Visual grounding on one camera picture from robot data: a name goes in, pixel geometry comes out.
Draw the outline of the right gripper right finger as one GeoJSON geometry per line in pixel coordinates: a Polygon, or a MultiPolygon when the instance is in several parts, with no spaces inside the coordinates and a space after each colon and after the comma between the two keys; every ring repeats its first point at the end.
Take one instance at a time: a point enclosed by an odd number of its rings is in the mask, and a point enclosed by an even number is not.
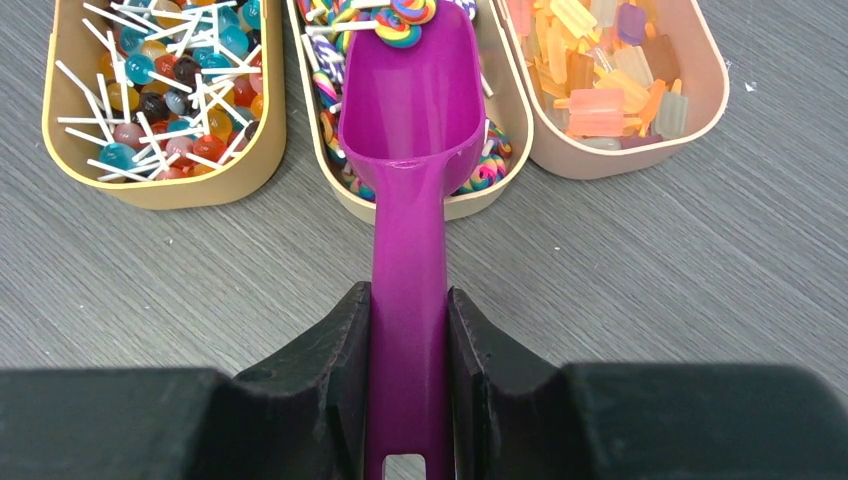
{"type": "Polygon", "coordinates": [[[780,364],[556,366],[449,294],[462,479],[843,479],[847,410],[780,364]]]}

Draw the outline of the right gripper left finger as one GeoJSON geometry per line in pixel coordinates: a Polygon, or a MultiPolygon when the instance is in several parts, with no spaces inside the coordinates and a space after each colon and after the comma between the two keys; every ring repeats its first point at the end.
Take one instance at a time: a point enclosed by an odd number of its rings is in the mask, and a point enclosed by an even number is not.
{"type": "Polygon", "coordinates": [[[358,479],[370,290],[228,376],[213,368],[1,374],[5,479],[358,479]]]}

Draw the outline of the magenta plastic scoop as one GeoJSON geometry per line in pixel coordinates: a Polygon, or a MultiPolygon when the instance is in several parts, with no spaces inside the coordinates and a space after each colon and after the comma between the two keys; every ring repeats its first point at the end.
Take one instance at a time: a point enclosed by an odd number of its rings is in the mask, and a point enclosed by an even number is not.
{"type": "Polygon", "coordinates": [[[376,195],[364,475],[418,454],[454,475],[444,201],[476,168],[485,133],[474,28],[441,3],[409,48],[355,34],[339,140],[376,195]]]}

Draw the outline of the rainbow swirl lollipop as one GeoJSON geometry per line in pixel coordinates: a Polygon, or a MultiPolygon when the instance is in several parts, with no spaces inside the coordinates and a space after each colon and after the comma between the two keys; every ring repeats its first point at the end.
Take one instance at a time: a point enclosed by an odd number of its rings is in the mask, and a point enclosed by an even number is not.
{"type": "Polygon", "coordinates": [[[307,26],[308,35],[328,35],[346,32],[373,31],[386,45],[406,49],[419,43],[422,37],[422,27],[403,20],[389,7],[372,8],[367,11],[369,16],[359,20],[361,11],[352,20],[337,21],[330,26],[307,26]]]}

